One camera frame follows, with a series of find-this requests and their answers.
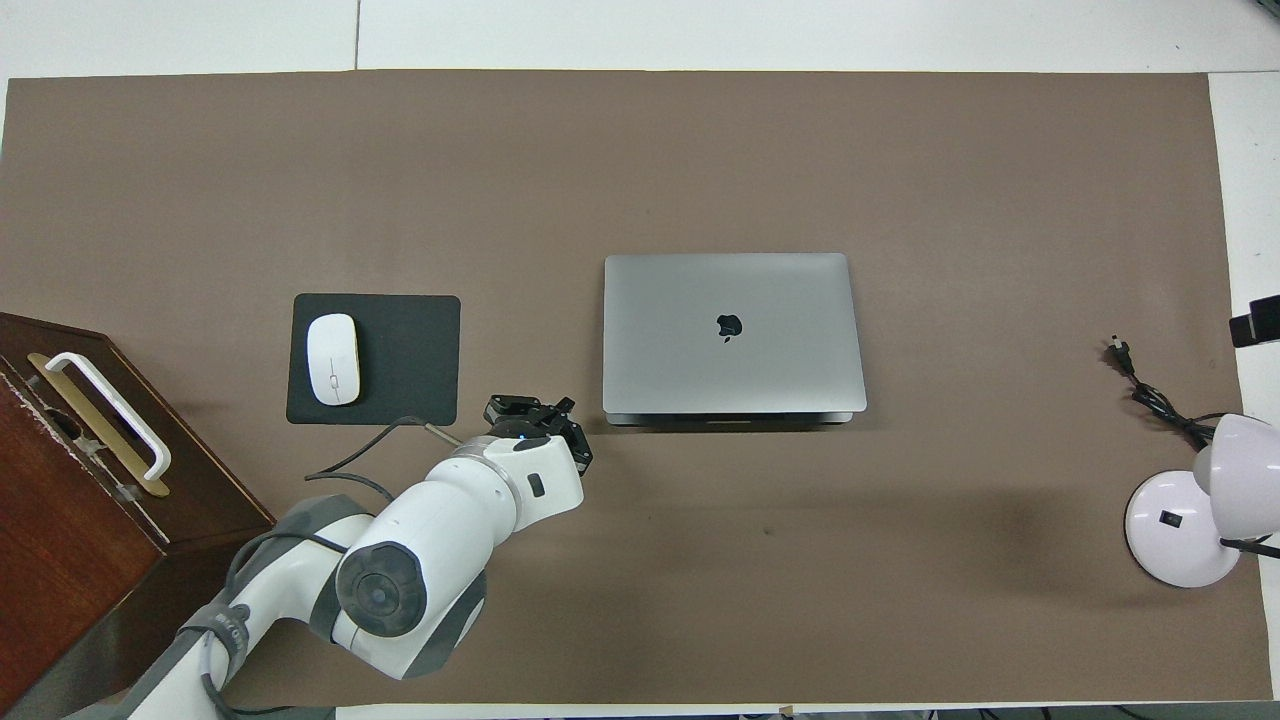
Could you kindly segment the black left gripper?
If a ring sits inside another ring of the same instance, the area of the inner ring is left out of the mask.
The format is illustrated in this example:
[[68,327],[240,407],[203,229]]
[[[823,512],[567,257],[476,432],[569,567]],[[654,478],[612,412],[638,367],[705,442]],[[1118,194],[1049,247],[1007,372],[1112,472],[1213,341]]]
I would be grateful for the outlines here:
[[490,436],[504,439],[530,439],[564,433],[564,442],[577,474],[584,477],[594,454],[581,425],[570,419],[575,405],[571,397],[563,397],[556,404],[544,404],[530,396],[493,395],[484,409],[483,419],[490,424]]

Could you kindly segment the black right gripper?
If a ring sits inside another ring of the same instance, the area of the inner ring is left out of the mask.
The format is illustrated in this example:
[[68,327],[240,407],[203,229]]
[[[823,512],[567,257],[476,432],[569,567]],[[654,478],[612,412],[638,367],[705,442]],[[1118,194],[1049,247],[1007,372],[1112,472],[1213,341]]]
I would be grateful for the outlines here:
[[1234,348],[1277,342],[1280,337],[1280,296],[1276,293],[1251,301],[1244,314],[1229,320],[1229,333]]

